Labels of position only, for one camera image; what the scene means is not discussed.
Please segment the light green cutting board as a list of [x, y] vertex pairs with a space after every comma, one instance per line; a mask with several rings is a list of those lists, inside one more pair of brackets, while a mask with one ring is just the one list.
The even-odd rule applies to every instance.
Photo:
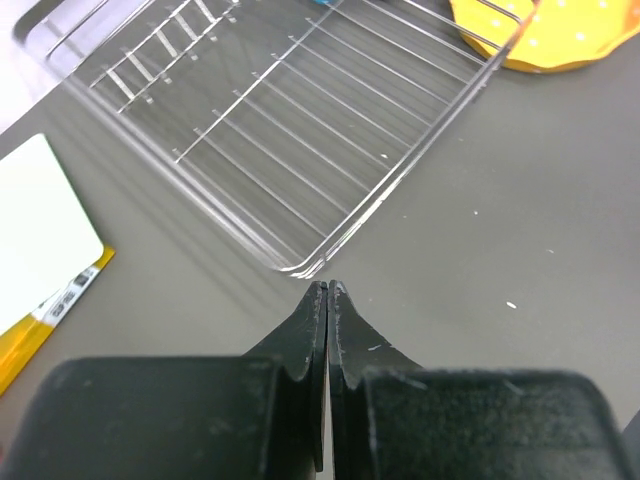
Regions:
[[104, 244], [46, 136], [1, 159], [1, 331], [103, 254]]

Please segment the orange polka dot plate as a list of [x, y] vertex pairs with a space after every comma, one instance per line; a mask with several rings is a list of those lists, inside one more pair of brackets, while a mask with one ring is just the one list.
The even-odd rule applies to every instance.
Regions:
[[515, 33], [510, 18], [530, 17], [504, 65], [528, 73], [559, 73], [582, 68], [610, 55], [639, 34], [635, 0], [452, 1], [464, 41], [488, 59]]

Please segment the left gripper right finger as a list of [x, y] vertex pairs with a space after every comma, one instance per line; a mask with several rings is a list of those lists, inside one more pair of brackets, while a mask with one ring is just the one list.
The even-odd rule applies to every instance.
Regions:
[[631, 479], [604, 395], [563, 370], [428, 369], [327, 293], [338, 479]]

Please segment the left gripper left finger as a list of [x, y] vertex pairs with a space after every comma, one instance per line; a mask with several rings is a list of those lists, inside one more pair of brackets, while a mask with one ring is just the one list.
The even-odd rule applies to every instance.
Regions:
[[40, 384], [5, 479], [312, 479], [324, 466], [328, 288], [240, 356], [85, 357]]

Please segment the yellow cutting board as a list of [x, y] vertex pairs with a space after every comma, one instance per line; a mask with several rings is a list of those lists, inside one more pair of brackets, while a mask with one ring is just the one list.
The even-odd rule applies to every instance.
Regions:
[[4, 395], [115, 255], [115, 249], [107, 245], [94, 264], [1, 335], [1, 395]]

